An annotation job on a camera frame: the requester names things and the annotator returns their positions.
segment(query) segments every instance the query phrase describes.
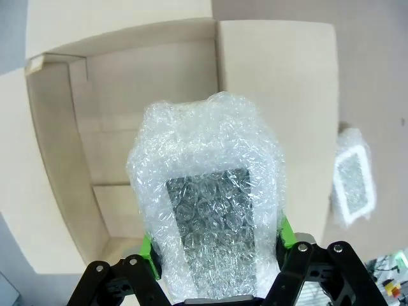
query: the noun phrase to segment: screw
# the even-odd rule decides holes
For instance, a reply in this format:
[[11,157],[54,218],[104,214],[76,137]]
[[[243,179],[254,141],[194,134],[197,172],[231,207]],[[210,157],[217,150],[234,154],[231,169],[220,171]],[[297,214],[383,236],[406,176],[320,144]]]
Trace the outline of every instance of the screw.
[[298,250],[299,250],[300,252],[306,252],[306,251],[307,251],[307,245],[305,245],[305,244],[300,244],[300,245],[298,246]]
[[341,246],[340,244],[336,244],[336,245],[334,246],[333,250],[334,250],[336,253],[341,253],[341,252],[343,251],[343,248],[342,248],[342,246]]

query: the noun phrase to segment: gray floor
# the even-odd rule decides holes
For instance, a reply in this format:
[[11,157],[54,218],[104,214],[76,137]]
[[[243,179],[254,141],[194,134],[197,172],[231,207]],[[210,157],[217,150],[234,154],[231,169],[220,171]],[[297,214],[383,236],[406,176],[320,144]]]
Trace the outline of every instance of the gray floor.
[[[24,65],[26,4],[27,0],[0,0],[0,74]],[[213,7],[218,20],[335,25],[340,118],[359,127],[372,148],[379,201],[370,221],[349,231],[329,226],[325,240],[349,241],[365,259],[380,255],[378,244],[393,251],[408,246],[406,233],[398,236],[408,211],[408,0],[215,0]],[[36,275],[1,216],[0,245],[0,271],[22,293],[24,305],[67,302],[79,276]]]

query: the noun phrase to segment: cardboard box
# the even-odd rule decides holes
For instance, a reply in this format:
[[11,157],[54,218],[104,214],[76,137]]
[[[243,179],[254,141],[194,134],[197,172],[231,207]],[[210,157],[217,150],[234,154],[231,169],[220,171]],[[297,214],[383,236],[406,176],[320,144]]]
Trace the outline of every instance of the cardboard box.
[[[118,26],[92,25],[85,34],[65,23],[60,36],[41,43],[28,34],[25,75],[20,69],[0,76],[8,101],[1,212],[36,272],[82,273],[91,261],[114,264],[140,244],[143,224],[125,163],[144,108],[221,90],[245,94],[262,108],[288,156],[289,221],[295,231],[321,237],[337,134],[332,27],[216,23],[206,17],[209,2],[205,9],[179,2],[189,13],[162,12],[132,26],[125,15]],[[29,20],[40,18],[39,9],[31,12]],[[302,203],[293,196],[298,189]]]

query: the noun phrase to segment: beige floor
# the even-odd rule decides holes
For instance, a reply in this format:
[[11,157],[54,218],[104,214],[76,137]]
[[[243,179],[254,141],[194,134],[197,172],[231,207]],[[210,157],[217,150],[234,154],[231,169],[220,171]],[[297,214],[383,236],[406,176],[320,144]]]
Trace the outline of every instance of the beige floor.
[[344,231],[329,217],[324,242],[348,241],[362,259],[408,246],[408,1],[214,0],[218,20],[283,19],[334,24],[340,119],[372,149],[377,209]]

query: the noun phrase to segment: bubble wrapped package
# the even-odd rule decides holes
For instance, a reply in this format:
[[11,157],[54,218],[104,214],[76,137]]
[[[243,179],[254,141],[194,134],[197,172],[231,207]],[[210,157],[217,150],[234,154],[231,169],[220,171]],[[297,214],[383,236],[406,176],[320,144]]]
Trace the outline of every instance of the bubble wrapped package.
[[375,209],[370,149],[359,129],[347,128],[337,138],[331,203],[335,217],[347,227]]
[[127,172],[174,302],[266,296],[279,272],[283,164],[243,97],[148,107]]

